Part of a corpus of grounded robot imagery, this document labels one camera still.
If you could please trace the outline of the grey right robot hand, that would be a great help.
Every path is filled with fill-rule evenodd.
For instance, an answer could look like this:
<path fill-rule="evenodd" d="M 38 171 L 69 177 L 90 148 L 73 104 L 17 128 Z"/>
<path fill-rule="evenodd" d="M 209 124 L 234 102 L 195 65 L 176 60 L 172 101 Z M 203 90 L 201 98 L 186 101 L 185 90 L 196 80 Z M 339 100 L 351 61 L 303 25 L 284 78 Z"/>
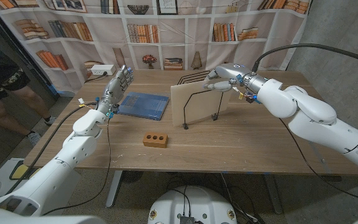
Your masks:
<path fill-rule="evenodd" d="M 244 65 L 239 65 L 236 63 L 224 63 L 218 65 L 205 78 L 206 81 L 210 81 L 216 78 L 223 78 L 224 81 L 217 83 L 207 83 L 203 85 L 203 88 L 207 90 L 227 92 L 231 90 L 234 85 L 244 85 L 243 78 L 249 73 L 251 73 L 251 70 Z"/>

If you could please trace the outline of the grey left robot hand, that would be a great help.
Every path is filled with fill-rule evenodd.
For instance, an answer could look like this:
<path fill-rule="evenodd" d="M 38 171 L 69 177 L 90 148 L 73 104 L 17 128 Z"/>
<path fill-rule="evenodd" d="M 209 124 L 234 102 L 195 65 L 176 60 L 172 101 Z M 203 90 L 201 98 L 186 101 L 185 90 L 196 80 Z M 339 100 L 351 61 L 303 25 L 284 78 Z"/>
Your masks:
<path fill-rule="evenodd" d="M 125 91 L 133 81 L 133 70 L 123 65 L 116 73 L 116 76 L 105 86 L 96 110 L 104 114 L 107 114 L 109 111 L 116 113 L 119 108 L 119 102 L 122 100 Z"/>

